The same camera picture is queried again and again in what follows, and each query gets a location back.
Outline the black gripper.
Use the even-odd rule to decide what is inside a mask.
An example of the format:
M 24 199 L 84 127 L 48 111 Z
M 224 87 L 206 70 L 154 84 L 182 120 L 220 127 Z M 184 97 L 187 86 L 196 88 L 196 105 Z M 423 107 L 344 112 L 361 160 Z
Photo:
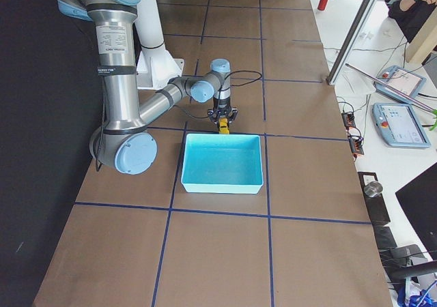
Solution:
M 213 99 L 213 108 L 208 109 L 210 121 L 216 123 L 217 132 L 221 133 L 219 119 L 225 118 L 225 134 L 230 134 L 229 123 L 232 123 L 238 115 L 238 109 L 231 106 L 230 99 Z

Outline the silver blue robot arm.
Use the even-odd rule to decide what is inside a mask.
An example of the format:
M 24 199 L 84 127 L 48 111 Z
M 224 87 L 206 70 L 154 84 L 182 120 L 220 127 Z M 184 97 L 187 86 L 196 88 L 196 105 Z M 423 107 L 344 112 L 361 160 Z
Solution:
M 102 124 L 89 150 L 97 165 L 136 175 L 154 162 L 157 144 L 147 131 L 155 119 L 190 97 L 212 101 L 206 117 L 226 133 L 236 118 L 230 64 L 215 59 L 201 78 L 182 75 L 183 62 L 166 49 L 156 0 L 57 0 L 62 14 L 96 27 Z

